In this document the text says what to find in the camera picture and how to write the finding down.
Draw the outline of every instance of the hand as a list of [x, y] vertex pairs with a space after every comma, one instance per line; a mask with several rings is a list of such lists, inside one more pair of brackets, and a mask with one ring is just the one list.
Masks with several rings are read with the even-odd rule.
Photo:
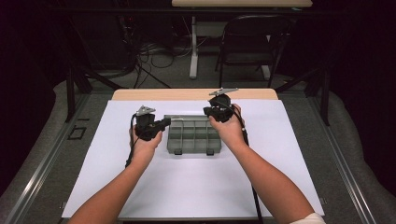
[[134, 143], [133, 161], [142, 161], [146, 165], [149, 165], [154, 156], [155, 148], [163, 139], [163, 132], [159, 131], [153, 139], [145, 141], [137, 137], [134, 125], [134, 127], [129, 130], [129, 135], [131, 136], [130, 145]]
[[[235, 107], [235, 113], [241, 117], [241, 107], [237, 104], [233, 104]], [[240, 146], [240, 144], [246, 144], [244, 136], [242, 135], [242, 126], [236, 115], [233, 115], [228, 121], [222, 123], [217, 122], [212, 116], [209, 116], [210, 124], [215, 128], [221, 140], [227, 145], [227, 147]]]

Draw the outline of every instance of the person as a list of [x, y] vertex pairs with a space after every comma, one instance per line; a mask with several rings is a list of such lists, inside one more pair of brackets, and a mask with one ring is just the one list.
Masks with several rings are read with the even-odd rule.
[[[241, 107], [234, 105], [241, 118]], [[281, 171], [250, 148], [243, 136], [241, 119], [233, 115], [227, 122], [209, 117], [221, 140], [235, 155], [253, 188], [277, 223], [322, 224], [323, 218], [314, 212], [299, 188]], [[119, 175], [96, 192], [70, 218], [69, 223], [115, 223], [140, 176], [149, 166], [163, 133], [150, 141], [138, 139], [134, 127], [130, 130], [134, 142], [134, 158]]]

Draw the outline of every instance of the white table leg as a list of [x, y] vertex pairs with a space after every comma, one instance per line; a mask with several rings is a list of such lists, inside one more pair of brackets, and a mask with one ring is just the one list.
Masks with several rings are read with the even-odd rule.
[[190, 66], [190, 78], [197, 78], [197, 69], [198, 69], [198, 52], [197, 52], [197, 30], [196, 30], [196, 21], [195, 17], [192, 17], [191, 22], [191, 32], [192, 32], [192, 55], [191, 55], [191, 66]]
[[262, 75], [264, 76], [265, 80], [270, 79], [271, 72], [268, 65], [262, 65]]

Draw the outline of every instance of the gray carpet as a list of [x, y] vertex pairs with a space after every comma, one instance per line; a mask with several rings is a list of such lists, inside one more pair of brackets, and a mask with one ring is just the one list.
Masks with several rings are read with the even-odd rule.
[[[216, 88], [218, 74], [214, 72], [214, 67], [217, 56], [212, 51], [205, 51], [205, 49], [202, 49], [201, 53], [203, 56], [199, 60], [198, 78], [195, 80], [189, 79], [188, 76], [190, 69], [190, 57], [188, 56], [175, 58], [173, 63], [166, 68], [156, 68], [150, 63], [145, 63], [144, 67], [172, 88]], [[171, 62], [171, 59], [166, 55], [156, 55], [155, 62], [167, 64], [167, 62]], [[224, 78], [223, 87], [265, 87], [266, 82], [262, 80], [260, 70], [255, 72], [252, 69], [251, 71], [250, 73], [250, 70], [230, 69], [229, 72], [232, 74]], [[139, 88], [164, 88], [163, 84], [150, 76], [144, 80], [145, 76], [143, 74], [139, 79], [137, 83]], [[124, 87], [132, 88], [136, 77], [136, 72], [133, 72], [112, 80]], [[276, 76], [273, 87], [282, 85], [286, 78], [281, 75]], [[40, 186], [32, 203], [27, 205], [25, 213], [19, 218], [21, 223], [56, 223], [60, 220], [63, 211], [61, 204], [68, 199], [97, 125], [106, 108], [106, 102], [111, 98], [113, 92], [109, 87], [96, 80], [91, 80], [91, 83], [94, 91], [87, 96], [88, 101], [80, 108], [78, 118], [72, 124], [77, 128], [86, 128], [86, 131], [81, 139], [62, 141], [60, 152], [51, 165], [48, 175], [45, 176], [44, 184]], [[323, 131], [321, 120], [317, 116], [317, 109], [312, 104], [316, 99], [304, 97], [303, 88], [304, 83], [301, 83], [288, 92], [280, 93], [279, 98], [284, 102], [290, 116], [293, 130], [318, 196], [326, 201], [323, 204], [325, 220], [327, 223], [337, 224], [363, 223], [351, 199], [350, 192], [346, 188], [345, 180], [336, 166], [332, 144]], [[15, 209], [23, 190], [40, 162], [53, 148], [57, 134], [64, 126], [67, 112], [64, 83], [56, 87], [55, 91], [57, 102], [48, 124], [20, 172], [0, 199], [0, 223], [5, 223], [9, 214], [12, 214], [12, 209]], [[79, 98], [84, 96], [78, 91], [77, 94]], [[334, 94], [331, 95], [329, 114], [330, 129], [346, 158], [351, 173], [361, 188], [376, 223], [396, 223], [396, 213], [394, 212], [396, 211], [396, 199], [378, 184], [375, 176], [362, 159], [361, 144], [356, 128], [345, 111], [343, 103]], [[265, 221], [265, 223], [274, 223], [271, 219]]]

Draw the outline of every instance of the white desk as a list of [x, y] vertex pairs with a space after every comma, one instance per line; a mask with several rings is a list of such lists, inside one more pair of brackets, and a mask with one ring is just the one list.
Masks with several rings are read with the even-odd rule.
[[[63, 217], [75, 211], [122, 171], [129, 154], [132, 114], [146, 105], [157, 109], [156, 120], [168, 115], [203, 115], [213, 90], [120, 90], [108, 102], [70, 195]], [[324, 215], [318, 195], [274, 90], [230, 92], [242, 106], [250, 145], [283, 171], [302, 190], [315, 211]], [[166, 130], [154, 158], [123, 207], [121, 220], [257, 218], [251, 185], [230, 149], [215, 156], [171, 155]], [[271, 214], [261, 203], [262, 215]]]
[[[173, 7], [311, 7], [311, 0], [172, 0]], [[190, 78], [197, 78], [198, 50], [197, 50], [197, 21], [192, 17], [191, 22], [191, 67]]]

